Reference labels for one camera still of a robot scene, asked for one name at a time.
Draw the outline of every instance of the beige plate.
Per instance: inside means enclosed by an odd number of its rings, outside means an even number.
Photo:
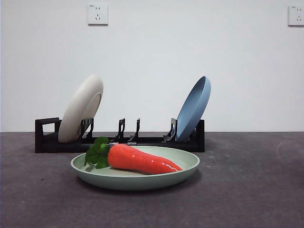
[[[165,157],[182,168],[181,171],[147,175],[140,172],[126,171],[107,167],[96,169],[85,163],[85,153],[75,157],[71,166],[78,176],[95,186],[113,190],[150,190],[168,187],[187,179],[196,170],[200,159],[193,153],[157,146],[134,146],[146,153]]]

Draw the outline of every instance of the green leaves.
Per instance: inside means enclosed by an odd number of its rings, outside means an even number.
[[[108,152],[110,150],[107,143],[109,142],[108,138],[99,137],[94,141],[94,145],[86,151],[85,156],[85,165],[87,162],[91,164],[96,164],[96,169],[101,169],[108,166]]]

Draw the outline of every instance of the black dish rack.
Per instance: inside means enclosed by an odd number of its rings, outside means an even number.
[[[55,131],[53,133],[45,134],[43,132],[43,125],[54,124]],[[97,137],[93,137],[94,119],[85,119],[81,121],[81,132],[79,138],[73,142],[60,143],[58,141],[58,132],[61,120],[57,118],[47,118],[35,120],[35,153],[85,153],[88,148],[94,144]],[[171,119],[171,129],[163,137],[140,137],[140,118],[136,122],[136,132],[130,137],[125,137],[124,127],[125,119],[119,120],[118,133],[115,137],[109,138],[109,146],[118,143],[127,144],[130,146],[161,146],[171,147],[175,149],[185,150],[189,152],[205,152],[205,122],[200,120],[192,134],[184,142],[175,142],[177,132],[177,120]]]

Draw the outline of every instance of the wall outlet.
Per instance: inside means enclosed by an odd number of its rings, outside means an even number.
[[[289,26],[304,26],[304,5],[289,6]]]
[[[87,23],[88,25],[108,25],[108,4],[89,4]]]

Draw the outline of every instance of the plate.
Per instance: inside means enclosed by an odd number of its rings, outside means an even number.
[[[94,118],[103,96],[103,91],[103,82],[95,74],[88,77],[81,84],[62,118],[58,133],[59,142],[67,143],[78,139],[81,121]]]
[[[192,134],[206,109],[210,93],[210,81],[204,76],[192,88],[177,117],[176,142],[186,141]]]
[[[113,190],[152,190],[168,187],[186,180],[197,169],[198,156],[186,151],[156,146],[134,146],[138,150],[171,160],[182,168],[181,171],[147,175],[140,172],[119,170],[112,167],[95,169],[85,163],[85,153],[75,157],[71,166],[78,176],[92,185]]]

